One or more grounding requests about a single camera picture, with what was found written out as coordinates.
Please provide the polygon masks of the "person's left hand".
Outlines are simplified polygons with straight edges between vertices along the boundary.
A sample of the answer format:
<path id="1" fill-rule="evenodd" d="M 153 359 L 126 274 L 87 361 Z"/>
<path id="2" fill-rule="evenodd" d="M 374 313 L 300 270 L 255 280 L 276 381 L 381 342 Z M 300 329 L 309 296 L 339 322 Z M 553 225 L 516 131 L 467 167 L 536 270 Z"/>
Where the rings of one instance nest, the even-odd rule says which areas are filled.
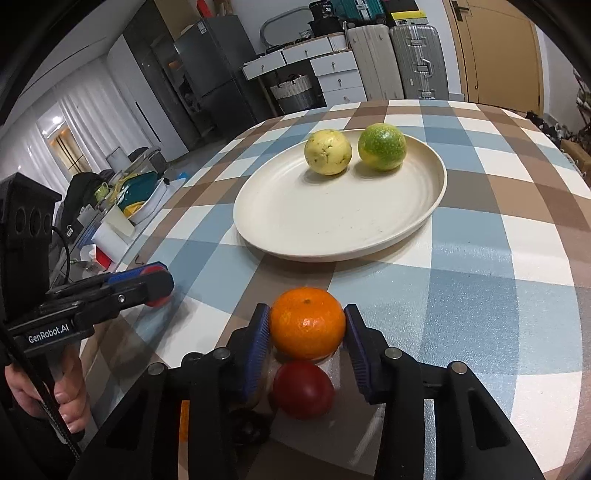
<path id="1" fill-rule="evenodd" d="M 55 382 L 53 395 L 59 404 L 62 419 L 74 434 L 84 430 L 91 418 L 78 344 L 64 349 L 61 370 L 62 377 Z M 29 415 L 41 417 L 41 397 L 26 373 L 11 364 L 5 368 L 5 379 L 19 406 Z"/>

